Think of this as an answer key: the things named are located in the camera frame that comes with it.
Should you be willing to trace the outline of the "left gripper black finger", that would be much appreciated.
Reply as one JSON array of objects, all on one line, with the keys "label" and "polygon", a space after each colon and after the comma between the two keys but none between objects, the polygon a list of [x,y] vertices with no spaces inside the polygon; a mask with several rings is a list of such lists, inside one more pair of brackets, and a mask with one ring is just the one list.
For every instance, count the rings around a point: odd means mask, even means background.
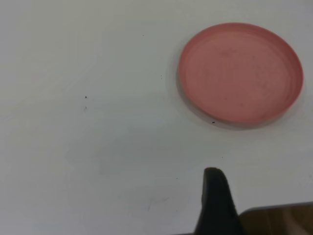
[{"label": "left gripper black finger", "polygon": [[201,213],[196,235],[245,235],[225,174],[218,168],[204,170]]}]

